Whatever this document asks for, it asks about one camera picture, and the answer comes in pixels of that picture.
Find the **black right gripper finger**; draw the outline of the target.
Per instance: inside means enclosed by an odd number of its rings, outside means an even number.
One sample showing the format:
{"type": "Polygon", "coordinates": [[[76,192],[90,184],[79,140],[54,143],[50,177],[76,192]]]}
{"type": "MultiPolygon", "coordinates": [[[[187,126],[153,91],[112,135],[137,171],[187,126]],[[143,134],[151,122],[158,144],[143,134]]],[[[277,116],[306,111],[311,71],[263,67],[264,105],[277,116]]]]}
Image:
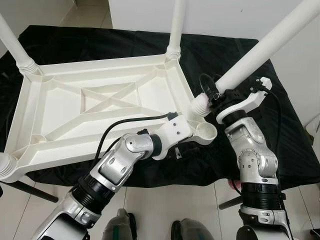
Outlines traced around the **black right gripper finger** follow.
{"type": "Polygon", "coordinates": [[[220,92],[217,89],[214,77],[211,77],[208,74],[200,74],[199,86],[209,100],[215,101],[220,98],[220,92]]]}

